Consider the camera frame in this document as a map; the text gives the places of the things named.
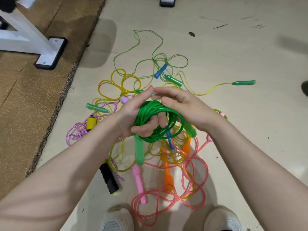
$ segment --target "hand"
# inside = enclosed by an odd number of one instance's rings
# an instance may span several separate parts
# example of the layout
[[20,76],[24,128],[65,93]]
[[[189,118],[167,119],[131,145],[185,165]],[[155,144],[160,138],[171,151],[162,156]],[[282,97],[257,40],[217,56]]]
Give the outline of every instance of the hand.
[[150,86],[145,91],[127,101],[122,109],[115,112],[114,115],[123,138],[132,136],[133,134],[138,134],[141,137],[148,137],[158,125],[162,128],[166,127],[166,114],[164,112],[152,116],[148,123],[143,126],[134,126],[140,107],[152,96],[153,91],[153,86]]
[[207,131],[207,125],[218,115],[212,108],[203,103],[189,91],[175,87],[156,87],[153,100],[161,100],[166,107],[179,112],[189,123],[198,130]]

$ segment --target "white floor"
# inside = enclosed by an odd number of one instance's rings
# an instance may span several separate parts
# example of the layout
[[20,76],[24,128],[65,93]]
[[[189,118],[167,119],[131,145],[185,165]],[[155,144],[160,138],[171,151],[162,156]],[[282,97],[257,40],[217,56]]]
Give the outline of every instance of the white floor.
[[[164,39],[159,52],[168,57],[183,54],[189,59],[184,72],[197,93],[222,82],[256,80],[254,86],[218,87],[201,99],[225,112],[244,135],[308,185],[308,97],[300,88],[308,80],[307,9],[308,0],[176,0],[174,8],[159,7],[158,0],[107,0],[40,165],[67,147],[69,128],[91,113],[85,104],[99,97],[97,85],[110,78],[114,56],[136,44],[133,30],[153,30]],[[228,25],[214,29],[223,24]],[[118,59],[118,68],[132,72],[137,62],[151,57],[159,39],[150,33],[140,36],[141,44]],[[136,75],[149,75],[152,70],[152,64],[144,63]],[[162,84],[153,81],[154,86]],[[119,96],[111,85],[104,85],[103,91],[111,97]],[[205,137],[198,132],[201,142]],[[129,146],[125,151],[132,155]],[[244,230],[262,230],[215,146],[209,144],[199,155],[210,170],[205,185],[206,206],[193,211],[179,203],[173,212],[159,216],[155,227],[141,229],[203,230],[206,213],[221,204],[238,215]],[[161,184],[158,170],[147,166],[143,170],[146,188]],[[137,194],[134,179],[131,172],[121,176],[125,178],[120,182],[121,191],[111,196],[98,172],[61,230],[98,231],[109,207],[130,204]],[[190,204],[198,200],[196,195]],[[149,203],[142,211],[152,213],[154,209]]]

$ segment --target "brown carpet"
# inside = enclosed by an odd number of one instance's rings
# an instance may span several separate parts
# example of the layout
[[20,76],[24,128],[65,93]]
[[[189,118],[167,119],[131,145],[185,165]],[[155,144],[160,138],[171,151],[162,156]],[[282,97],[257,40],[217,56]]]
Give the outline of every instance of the brown carpet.
[[18,9],[46,36],[68,44],[53,71],[37,55],[0,52],[0,199],[30,175],[40,158],[105,0],[36,0]]

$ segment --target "forearm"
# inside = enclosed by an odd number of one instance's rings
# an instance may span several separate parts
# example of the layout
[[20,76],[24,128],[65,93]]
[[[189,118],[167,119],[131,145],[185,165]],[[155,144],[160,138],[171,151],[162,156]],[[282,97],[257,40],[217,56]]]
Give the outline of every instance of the forearm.
[[52,158],[0,202],[2,230],[60,230],[120,138],[112,116]]
[[306,230],[308,188],[221,116],[208,127],[222,159],[264,230]]

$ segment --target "white sneaker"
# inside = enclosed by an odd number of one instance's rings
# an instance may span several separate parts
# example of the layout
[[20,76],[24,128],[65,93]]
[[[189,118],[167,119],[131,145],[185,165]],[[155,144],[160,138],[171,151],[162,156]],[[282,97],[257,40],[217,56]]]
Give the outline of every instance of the white sneaker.
[[132,215],[125,208],[106,212],[100,231],[134,231]]
[[243,231],[237,215],[226,207],[214,209],[206,218],[203,231]]

